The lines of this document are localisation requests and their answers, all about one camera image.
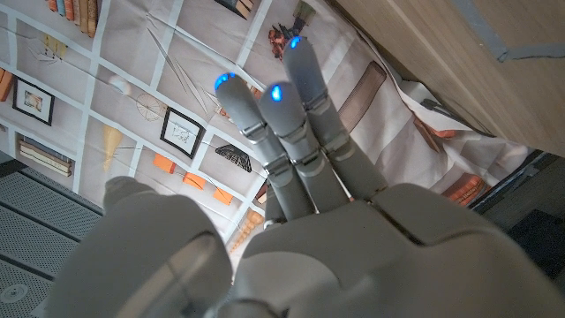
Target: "wooden panel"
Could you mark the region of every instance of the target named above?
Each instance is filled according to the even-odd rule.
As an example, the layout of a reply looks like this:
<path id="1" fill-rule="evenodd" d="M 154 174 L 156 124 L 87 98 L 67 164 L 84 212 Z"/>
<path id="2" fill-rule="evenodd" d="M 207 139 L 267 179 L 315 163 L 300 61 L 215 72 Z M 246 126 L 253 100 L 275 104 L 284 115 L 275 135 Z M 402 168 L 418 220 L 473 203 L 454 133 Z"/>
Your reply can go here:
<path id="1" fill-rule="evenodd" d="M 480 121 L 498 136 L 565 155 L 565 59 L 498 62 L 450 0 L 335 2 L 403 68 L 476 127 Z M 503 18 L 508 23 L 493 23 L 493 28 L 500 29 L 497 32 L 511 48 L 516 44 L 509 37 L 512 26 L 530 15 L 539 21 L 529 21 L 530 29 L 542 21 L 553 23 L 539 28 L 535 36 L 540 41 L 561 38 L 565 30 L 554 35 L 565 19 L 557 2 L 551 2 L 554 10 L 530 11 L 532 4 L 526 0 L 507 1 L 504 6 L 478 1 L 478 8 L 481 12 L 506 10 Z M 554 13 L 558 19 L 545 22 L 547 11 L 560 12 Z M 486 19 L 490 22 L 496 17 Z"/>

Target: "book spine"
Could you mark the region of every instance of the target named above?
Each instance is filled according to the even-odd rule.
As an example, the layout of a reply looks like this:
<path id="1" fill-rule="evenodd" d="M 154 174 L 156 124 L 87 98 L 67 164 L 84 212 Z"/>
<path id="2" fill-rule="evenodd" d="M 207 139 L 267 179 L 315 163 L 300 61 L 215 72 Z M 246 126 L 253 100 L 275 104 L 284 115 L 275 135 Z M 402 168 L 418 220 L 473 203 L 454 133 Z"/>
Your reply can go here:
<path id="1" fill-rule="evenodd" d="M 61 171 L 61 170 L 59 170 L 59 169 L 57 169 L 57 168 L 55 168 L 55 167 L 53 167 L 53 166 L 51 166 L 51 165 L 49 165 L 49 164 L 43 162 L 43 161 L 41 161 L 40 159 L 34 157 L 33 155 L 27 154 L 27 153 L 25 153 L 25 152 L 23 152 L 23 151 L 21 151 L 21 150 L 19 151 L 19 154 L 20 154 L 20 155 L 23 155 L 25 158 L 28 158 L 28 159 L 31 159 L 31 160 L 35 161 L 36 163 L 38 163 L 38 164 L 40 164 L 40 165 L 42 165 L 42 166 L 45 166 L 45 167 L 47 167 L 47 168 L 49 168 L 49 169 L 51 169 L 51 170 L 53 170 L 53 171 L 55 171 L 55 172 L 58 172 L 58 173 L 60 173 L 60 174 L 62 174 L 62 175 L 64 175 L 64 176 L 66 176 L 66 177 L 69 177 L 69 176 L 71 175 L 71 172 L 70 172 L 70 171 L 67 171 L 67 172 Z"/>
<path id="2" fill-rule="evenodd" d="M 53 155 L 55 158 L 61 159 L 62 161 L 66 162 L 66 163 L 71 162 L 71 159 L 67 158 L 64 155 L 59 154 L 57 151 L 55 151 L 55 150 L 53 150 L 49 147 L 43 146 L 43 144 L 41 144 L 40 142 L 37 142 L 37 141 L 35 141 L 35 140 L 33 140 L 29 137 L 26 137 L 26 136 L 23 136 L 23 137 L 24 137 L 23 141 L 25 143 L 27 143 L 28 145 L 32 145 L 32 146 L 40 149 L 41 151 L 43 151 L 47 154 Z"/>
<path id="3" fill-rule="evenodd" d="M 74 20 L 74 10 L 72 9 L 72 0 L 64 0 L 64 14 L 68 20 Z"/>
<path id="4" fill-rule="evenodd" d="M 94 37 L 96 33 L 96 20 L 98 19 L 98 3 L 88 0 L 88 36 Z"/>
<path id="5" fill-rule="evenodd" d="M 4 71 L 4 75 L 0 80 L 0 102 L 6 102 L 6 99 L 8 99 L 12 83 L 13 75 L 8 71 Z"/>
<path id="6" fill-rule="evenodd" d="M 64 16 L 64 0 L 56 0 L 56 9 L 60 15 Z"/>
<path id="7" fill-rule="evenodd" d="M 23 140 L 19 140 L 19 147 L 20 147 L 20 149 L 22 149 L 22 148 L 31 149 L 31 150 L 33 150 L 35 153 L 40 154 L 40 155 L 43 155 L 43 156 L 49 158 L 50 160 L 52 160 L 52 161 L 54 161 L 54 162 L 56 162 L 56 163 L 58 163 L 58 164 L 60 164 L 60 165 L 62 165 L 62 166 L 64 166 L 64 167 L 71 168 L 71 166 L 72 166 L 71 163 L 68 163 L 68 162 L 62 160 L 61 158 L 57 158 L 56 156 L 54 156 L 54 155 L 52 155 L 52 154 L 50 154 L 50 153 L 48 153 L 48 152 L 45 152 L 45 151 L 39 149 L 38 147 L 35 147 L 35 146 L 33 146 L 33 145 L 30 145 L 30 144 L 26 143 L 26 142 L 23 141 Z"/>
<path id="8" fill-rule="evenodd" d="M 71 167 L 63 166 L 62 164 L 48 158 L 47 156 L 45 156 L 43 154 L 40 154 L 36 151 L 33 151 L 32 149 L 20 147 L 19 151 L 20 151 L 20 153 L 31 155 L 32 157 L 36 158 L 37 160 L 39 160 L 43 163 L 46 163 L 46 164 L 50 165 L 51 167 L 53 167 L 57 170 L 60 170 L 62 172 L 69 172 L 71 170 Z"/>
<path id="9" fill-rule="evenodd" d="M 72 0 L 72 14 L 74 15 L 74 24 L 80 26 L 79 0 Z"/>
<path id="10" fill-rule="evenodd" d="M 49 5 L 49 8 L 54 11 L 57 12 L 57 0 L 48 0 L 47 4 Z"/>
<path id="11" fill-rule="evenodd" d="M 88 0 L 79 0 L 80 32 L 88 32 Z"/>

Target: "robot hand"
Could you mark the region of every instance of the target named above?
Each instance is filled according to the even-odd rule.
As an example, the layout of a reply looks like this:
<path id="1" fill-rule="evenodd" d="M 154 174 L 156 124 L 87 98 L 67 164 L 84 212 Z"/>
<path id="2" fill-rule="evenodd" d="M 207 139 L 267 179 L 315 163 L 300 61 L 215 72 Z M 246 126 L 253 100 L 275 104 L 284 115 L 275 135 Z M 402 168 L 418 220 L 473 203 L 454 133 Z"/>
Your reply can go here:
<path id="1" fill-rule="evenodd" d="M 266 231 L 245 249 L 221 317 L 565 312 L 559 292 L 489 222 L 414 185 L 387 189 L 343 128 L 306 38 L 290 41 L 283 62 L 291 82 L 269 86 L 259 105 L 237 75 L 216 82 L 272 186 Z"/>
<path id="2" fill-rule="evenodd" d="M 60 271 L 48 316 L 562 317 L 560 293 L 489 222 L 417 186 L 387 188 L 343 129 L 306 38 L 283 62 L 291 82 L 259 105 L 234 73 L 215 85 L 270 183 L 267 228 L 229 301 L 230 260 L 196 203 L 121 177 Z"/>
<path id="3" fill-rule="evenodd" d="M 312 45 L 293 38 L 283 62 L 292 83 L 272 84 L 259 105 L 234 73 L 215 84 L 218 100 L 267 171 L 274 191 L 268 196 L 267 224 L 347 204 L 339 180 L 354 199 L 369 201 L 386 181 L 343 127 Z"/>

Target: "picture frame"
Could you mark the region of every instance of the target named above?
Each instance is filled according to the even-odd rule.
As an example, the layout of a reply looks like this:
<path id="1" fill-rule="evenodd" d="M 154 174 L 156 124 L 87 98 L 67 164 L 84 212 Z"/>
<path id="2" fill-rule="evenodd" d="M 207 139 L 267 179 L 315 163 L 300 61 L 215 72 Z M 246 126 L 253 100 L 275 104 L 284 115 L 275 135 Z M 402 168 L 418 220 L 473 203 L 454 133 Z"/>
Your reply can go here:
<path id="1" fill-rule="evenodd" d="M 204 135 L 204 127 L 171 107 L 167 108 L 161 140 L 194 159 Z"/>
<path id="2" fill-rule="evenodd" d="M 55 96 L 19 77 L 14 80 L 15 110 L 51 126 Z"/>

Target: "white shelf divider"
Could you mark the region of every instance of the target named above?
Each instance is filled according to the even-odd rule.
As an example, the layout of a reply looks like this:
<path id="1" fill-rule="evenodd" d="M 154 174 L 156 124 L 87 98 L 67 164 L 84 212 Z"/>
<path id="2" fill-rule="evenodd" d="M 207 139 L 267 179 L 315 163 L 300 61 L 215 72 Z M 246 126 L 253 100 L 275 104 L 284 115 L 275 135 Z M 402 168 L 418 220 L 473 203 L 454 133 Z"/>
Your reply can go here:
<path id="1" fill-rule="evenodd" d="M 14 130 L 13 127 L 9 127 L 6 126 L 4 124 L 2 124 L 3 126 L 6 127 L 6 129 L 8 130 L 8 155 L 10 155 L 10 157 L 15 158 L 16 157 L 16 131 Z"/>
<path id="2" fill-rule="evenodd" d="M 236 59 L 236 65 L 239 67 L 244 67 L 247 58 L 249 57 L 249 53 L 251 53 L 251 48 L 255 43 L 255 39 L 257 38 L 257 34 L 263 25 L 263 21 L 267 16 L 268 8 L 273 3 L 273 0 L 262 0 L 259 4 L 259 9 L 257 9 L 257 13 L 255 13 L 255 17 L 249 26 L 249 31 L 247 32 L 247 36 L 245 37 L 245 42 L 241 50 L 239 51 L 239 55 Z"/>
<path id="3" fill-rule="evenodd" d="M 247 213 L 247 210 L 250 208 L 252 210 L 255 210 L 256 212 L 259 212 L 260 214 L 262 214 L 263 216 L 265 216 L 265 211 L 262 208 L 257 208 L 255 207 L 254 204 L 252 204 L 253 199 L 255 199 L 255 194 L 257 194 L 257 192 L 261 189 L 261 187 L 263 186 L 263 184 L 265 183 L 265 179 L 262 178 L 258 178 L 257 180 L 255 180 L 255 182 L 253 182 L 252 185 L 252 190 L 251 190 L 251 194 L 245 198 L 245 200 L 241 203 L 241 207 L 239 208 L 239 210 L 237 211 L 237 214 L 235 215 L 234 219 L 237 223 L 241 222 L 241 219 L 243 219 L 245 217 L 245 213 Z M 223 242 L 224 243 L 228 243 L 228 239 L 230 239 L 231 237 L 233 237 L 233 235 L 236 233 L 237 231 L 237 224 L 231 224 L 229 229 L 226 230 L 226 237 L 224 238 Z"/>
<path id="4" fill-rule="evenodd" d="M 138 169 L 139 159 L 141 158 L 141 151 L 143 150 L 143 143 L 138 141 L 135 144 L 135 149 L 133 150 L 132 162 L 130 163 L 130 171 L 128 172 L 129 177 L 135 177 L 135 171 Z"/>
<path id="5" fill-rule="evenodd" d="M 107 0 L 102 3 L 102 10 L 98 20 L 96 34 L 94 35 L 93 42 L 93 56 L 100 55 L 100 47 L 102 45 L 102 36 L 106 28 L 106 21 L 108 20 L 109 3 Z M 77 160 L 75 161 L 74 180 L 72 183 L 72 190 L 75 193 L 79 192 L 80 176 L 82 172 L 82 156 L 85 152 L 85 139 L 87 138 L 88 118 L 90 117 L 89 111 L 92 106 L 92 98 L 94 96 L 94 87 L 96 84 L 96 75 L 98 74 L 98 61 L 91 59 L 90 68 L 88 69 L 89 77 L 87 79 L 87 92 L 85 93 L 85 100 L 82 110 L 82 119 L 80 120 L 79 130 L 79 144 L 77 149 Z"/>
<path id="6" fill-rule="evenodd" d="M 202 163 L 202 160 L 204 159 L 204 156 L 206 155 L 206 152 L 208 150 L 210 141 L 212 141 L 212 138 L 214 137 L 214 130 L 212 129 L 207 129 L 206 132 L 204 132 L 204 136 L 202 137 L 202 142 L 200 143 L 199 147 L 198 147 L 198 151 L 196 152 L 196 155 L 194 156 L 194 159 L 192 160 L 192 168 L 195 170 L 198 170 L 200 168 L 200 164 Z"/>

